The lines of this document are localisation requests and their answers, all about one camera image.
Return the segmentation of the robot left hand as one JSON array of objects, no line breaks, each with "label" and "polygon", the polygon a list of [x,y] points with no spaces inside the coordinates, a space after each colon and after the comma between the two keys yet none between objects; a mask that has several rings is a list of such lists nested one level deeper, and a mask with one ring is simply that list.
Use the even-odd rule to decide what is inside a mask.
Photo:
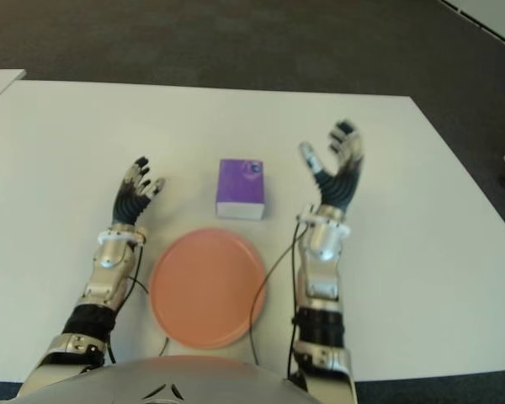
[{"label": "robot left hand", "polygon": [[153,198],[162,191],[165,179],[146,179],[149,172],[149,160],[146,157],[139,157],[126,170],[114,198],[113,225],[134,226]]}]

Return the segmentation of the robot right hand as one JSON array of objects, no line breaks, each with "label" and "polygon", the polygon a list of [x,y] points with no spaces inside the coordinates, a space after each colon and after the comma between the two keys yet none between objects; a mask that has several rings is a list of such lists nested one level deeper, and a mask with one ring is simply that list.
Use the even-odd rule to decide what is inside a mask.
[{"label": "robot right hand", "polygon": [[337,170],[333,173],[325,168],[309,142],[301,142],[299,151],[320,191],[322,205],[346,212],[359,185],[364,162],[363,140],[350,120],[339,120],[328,137],[328,150],[337,162]]}]

